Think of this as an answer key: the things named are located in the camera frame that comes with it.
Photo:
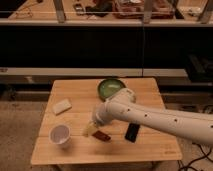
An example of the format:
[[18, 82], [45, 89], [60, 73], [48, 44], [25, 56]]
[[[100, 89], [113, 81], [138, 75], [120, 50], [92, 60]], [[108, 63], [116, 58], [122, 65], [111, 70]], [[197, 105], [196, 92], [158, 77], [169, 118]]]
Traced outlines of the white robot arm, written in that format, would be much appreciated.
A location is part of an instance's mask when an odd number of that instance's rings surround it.
[[135, 103], [135, 93], [123, 88], [99, 104], [83, 131], [88, 137], [112, 120], [125, 121], [213, 147], [213, 116], [146, 107]]

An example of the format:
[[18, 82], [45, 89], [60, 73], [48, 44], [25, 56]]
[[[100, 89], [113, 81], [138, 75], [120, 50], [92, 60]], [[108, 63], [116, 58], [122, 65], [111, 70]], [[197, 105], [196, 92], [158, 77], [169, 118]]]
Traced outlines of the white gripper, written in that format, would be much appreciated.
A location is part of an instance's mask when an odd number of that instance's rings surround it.
[[112, 117], [107, 113], [104, 103], [97, 105], [92, 112], [92, 121], [87, 124], [82, 135], [85, 137], [91, 136], [98, 131], [97, 126], [104, 126], [112, 121]]

